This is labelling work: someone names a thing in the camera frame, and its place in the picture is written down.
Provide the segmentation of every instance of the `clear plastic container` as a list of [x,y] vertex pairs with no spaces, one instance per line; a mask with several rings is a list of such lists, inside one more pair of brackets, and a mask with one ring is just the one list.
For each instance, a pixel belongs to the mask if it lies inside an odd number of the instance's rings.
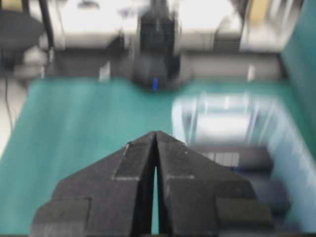
[[316,167],[291,115],[277,98],[249,94],[180,97],[172,108],[173,136],[188,146],[266,146],[292,201],[285,224],[316,232]]

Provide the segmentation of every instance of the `green tabletop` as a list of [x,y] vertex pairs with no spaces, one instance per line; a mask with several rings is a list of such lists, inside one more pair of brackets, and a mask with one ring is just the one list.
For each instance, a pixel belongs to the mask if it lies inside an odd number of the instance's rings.
[[[178,96],[245,91],[279,97],[316,154],[313,134],[287,83],[196,81],[176,92],[151,93],[123,79],[35,81],[0,161],[0,233],[29,233],[36,209],[60,179],[151,130],[171,134],[171,108]],[[157,195],[155,202],[157,233]]]

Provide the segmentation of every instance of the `teal cutting mat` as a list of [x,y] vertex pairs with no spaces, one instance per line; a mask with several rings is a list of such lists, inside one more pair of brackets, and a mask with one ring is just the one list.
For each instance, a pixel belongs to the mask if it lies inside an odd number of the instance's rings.
[[[84,79],[34,82],[0,161],[0,233],[28,234],[36,209],[50,199],[60,179],[151,130],[171,134],[176,97],[245,91],[279,97],[313,148],[310,127],[286,83],[200,81],[173,93],[150,93],[125,80],[105,84]],[[153,223],[157,233],[157,203]]]

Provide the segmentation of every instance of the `black cable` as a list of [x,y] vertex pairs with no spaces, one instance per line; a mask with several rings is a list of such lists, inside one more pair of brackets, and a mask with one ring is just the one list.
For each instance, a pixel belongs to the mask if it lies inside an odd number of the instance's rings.
[[13,130],[13,122],[12,122],[12,114],[11,114],[11,109],[9,106],[9,101],[8,101],[8,77],[6,76],[5,72],[4,72],[4,55],[3,55],[3,49],[0,48],[0,75],[3,76],[4,78],[4,101],[5,101],[5,106],[6,106],[6,111],[8,113],[8,117],[9,117],[9,121],[10,121],[10,128],[11,128],[11,132]]

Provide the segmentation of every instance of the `black pole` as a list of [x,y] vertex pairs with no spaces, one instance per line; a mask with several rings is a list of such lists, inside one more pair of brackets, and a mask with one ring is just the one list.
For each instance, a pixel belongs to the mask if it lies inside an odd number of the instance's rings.
[[22,0],[23,12],[30,14],[29,0]]
[[53,33],[53,27],[51,25],[47,0],[39,0],[39,6],[41,10],[43,24],[47,33],[48,49],[51,49],[54,47],[54,33]]

